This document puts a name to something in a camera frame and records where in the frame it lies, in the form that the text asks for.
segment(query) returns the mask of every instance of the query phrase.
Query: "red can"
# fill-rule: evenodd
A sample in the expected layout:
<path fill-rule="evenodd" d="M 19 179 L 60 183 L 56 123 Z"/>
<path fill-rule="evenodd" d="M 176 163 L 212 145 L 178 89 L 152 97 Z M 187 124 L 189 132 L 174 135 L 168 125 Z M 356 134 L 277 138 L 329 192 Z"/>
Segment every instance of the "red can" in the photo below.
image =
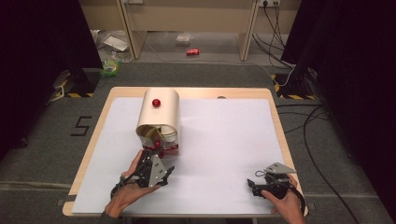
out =
<path fill-rule="evenodd" d="M 188 49 L 187 56 L 189 55 L 199 55 L 199 49 Z"/>

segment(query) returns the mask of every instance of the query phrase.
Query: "person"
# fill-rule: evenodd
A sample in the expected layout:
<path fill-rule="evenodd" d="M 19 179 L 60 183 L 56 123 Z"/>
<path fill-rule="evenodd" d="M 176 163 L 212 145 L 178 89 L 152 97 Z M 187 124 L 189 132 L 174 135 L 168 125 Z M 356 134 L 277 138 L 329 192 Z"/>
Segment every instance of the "person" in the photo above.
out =
<path fill-rule="evenodd" d="M 142 150 L 139 150 L 136 157 L 132 161 L 128 171 L 123 172 L 123 176 L 131 175 L 138 161 L 142 155 Z M 290 178 L 290 183 L 297 187 L 297 181 L 293 178 L 292 175 L 288 175 Z M 152 188 L 140 188 L 134 180 L 130 180 L 128 184 L 122 188 L 120 188 L 110 200 L 110 202 L 106 205 L 105 211 L 99 218 L 99 224 L 119 224 L 120 214 L 128 205 L 136 202 L 139 198 L 154 192 L 159 189 L 161 186 L 155 186 Z M 304 224 L 304 216 L 300 209 L 300 201 L 297 196 L 291 191 L 288 190 L 285 198 L 279 200 L 275 197 L 271 192 L 263 190 L 262 195 L 268 199 L 275 207 L 271 210 L 272 214 L 279 213 L 282 218 L 288 222 L 289 224 Z"/>

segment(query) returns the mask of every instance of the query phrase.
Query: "power plug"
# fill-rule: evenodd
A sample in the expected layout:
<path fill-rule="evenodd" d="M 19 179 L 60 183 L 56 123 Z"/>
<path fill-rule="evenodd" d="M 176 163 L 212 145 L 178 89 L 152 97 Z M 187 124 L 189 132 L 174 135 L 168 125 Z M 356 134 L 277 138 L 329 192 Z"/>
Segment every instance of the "power plug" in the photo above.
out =
<path fill-rule="evenodd" d="M 259 0 L 260 7 L 264 7 L 264 1 L 267 2 L 267 7 L 279 7 L 280 5 L 280 0 Z"/>

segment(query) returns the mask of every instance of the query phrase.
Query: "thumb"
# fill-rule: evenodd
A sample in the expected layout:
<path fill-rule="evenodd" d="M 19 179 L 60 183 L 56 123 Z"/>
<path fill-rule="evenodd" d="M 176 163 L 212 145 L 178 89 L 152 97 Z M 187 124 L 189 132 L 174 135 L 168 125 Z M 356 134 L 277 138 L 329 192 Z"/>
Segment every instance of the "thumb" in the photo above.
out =
<path fill-rule="evenodd" d="M 279 199 L 274 196 L 270 191 L 267 190 L 262 190 L 262 196 L 264 196 L 266 199 L 268 199 L 271 203 L 276 204 Z"/>

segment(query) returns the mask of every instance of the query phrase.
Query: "right hand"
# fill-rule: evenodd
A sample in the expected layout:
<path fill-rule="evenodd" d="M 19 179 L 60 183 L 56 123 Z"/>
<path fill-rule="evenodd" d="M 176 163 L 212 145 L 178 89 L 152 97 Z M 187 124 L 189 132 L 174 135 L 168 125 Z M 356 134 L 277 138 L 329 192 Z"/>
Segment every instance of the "right hand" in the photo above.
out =
<path fill-rule="evenodd" d="M 292 175 L 288 175 L 288 177 L 290 179 L 290 183 L 297 188 L 297 180 L 295 180 Z M 288 189 L 286 196 L 281 200 L 267 190 L 262 190 L 262 196 L 274 205 L 274 208 L 271 210 L 272 214 L 279 213 L 283 219 L 290 224 L 305 223 L 304 216 L 300 208 L 300 200 L 290 189 Z"/>

